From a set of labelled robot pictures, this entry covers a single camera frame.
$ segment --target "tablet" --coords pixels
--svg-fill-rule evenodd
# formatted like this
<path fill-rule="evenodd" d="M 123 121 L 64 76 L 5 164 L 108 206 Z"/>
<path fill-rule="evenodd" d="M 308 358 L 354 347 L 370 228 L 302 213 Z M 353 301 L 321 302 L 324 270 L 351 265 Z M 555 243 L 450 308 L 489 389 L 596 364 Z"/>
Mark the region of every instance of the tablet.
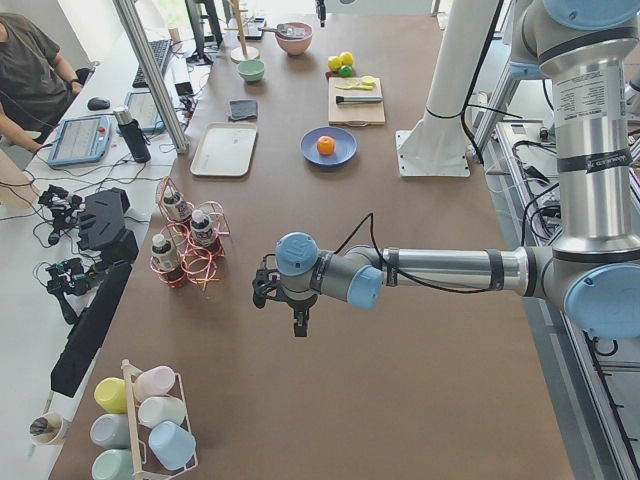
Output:
<path fill-rule="evenodd" d="M 52 167 L 100 161 L 111 138 L 106 115 L 63 120 L 47 163 Z"/>
<path fill-rule="evenodd" d="M 124 100 L 131 116 L 138 121 L 144 133 L 160 133 L 164 130 L 164 122 L 158 113 L 156 102 L 151 92 L 129 92 Z"/>

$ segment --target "white robot base pillar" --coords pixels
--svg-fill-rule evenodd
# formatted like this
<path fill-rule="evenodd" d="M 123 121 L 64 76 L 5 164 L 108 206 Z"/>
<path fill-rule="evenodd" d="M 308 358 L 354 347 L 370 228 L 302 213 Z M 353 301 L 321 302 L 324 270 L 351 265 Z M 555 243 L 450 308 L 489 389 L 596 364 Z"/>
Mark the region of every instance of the white robot base pillar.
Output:
<path fill-rule="evenodd" d="M 468 177 L 467 142 L 460 125 L 465 99 L 500 0 L 456 0 L 438 54 L 423 118 L 396 132 L 402 176 Z"/>

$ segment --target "white tray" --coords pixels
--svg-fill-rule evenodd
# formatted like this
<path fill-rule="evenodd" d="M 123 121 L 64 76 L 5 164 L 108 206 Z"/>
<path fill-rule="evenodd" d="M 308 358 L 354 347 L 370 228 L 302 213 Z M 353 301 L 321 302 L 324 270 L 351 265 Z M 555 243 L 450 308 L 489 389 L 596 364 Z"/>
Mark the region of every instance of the white tray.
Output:
<path fill-rule="evenodd" d="M 198 176 L 241 177 L 249 171 L 258 127 L 253 123 L 214 122 L 206 126 L 191 162 Z"/>

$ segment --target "blue plate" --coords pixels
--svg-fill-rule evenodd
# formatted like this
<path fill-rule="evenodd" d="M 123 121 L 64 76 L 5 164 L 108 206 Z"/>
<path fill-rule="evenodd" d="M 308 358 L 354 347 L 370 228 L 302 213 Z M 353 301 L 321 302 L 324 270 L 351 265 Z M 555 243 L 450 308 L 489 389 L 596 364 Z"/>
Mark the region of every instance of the blue plate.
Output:
<path fill-rule="evenodd" d="M 323 135 L 329 135 L 336 141 L 336 150 L 331 155 L 320 155 L 316 142 Z M 320 167 L 337 167 L 353 158 L 358 149 L 356 139 L 349 132 L 338 127 L 320 127 L 307 132 L 300 142 L 304 158 Z"/>

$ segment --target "computer mouse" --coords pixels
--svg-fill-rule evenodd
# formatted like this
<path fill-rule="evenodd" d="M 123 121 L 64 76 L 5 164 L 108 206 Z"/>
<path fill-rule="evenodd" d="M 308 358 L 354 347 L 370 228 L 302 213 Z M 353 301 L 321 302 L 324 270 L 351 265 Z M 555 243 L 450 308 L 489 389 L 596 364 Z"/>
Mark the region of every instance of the computer mouse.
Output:
<path fill-rule="evenodd" d="M 111 106 L 111 102 L 106 98 L 93 97 L 87 102 L 89 110 L 105 110 Z"/>

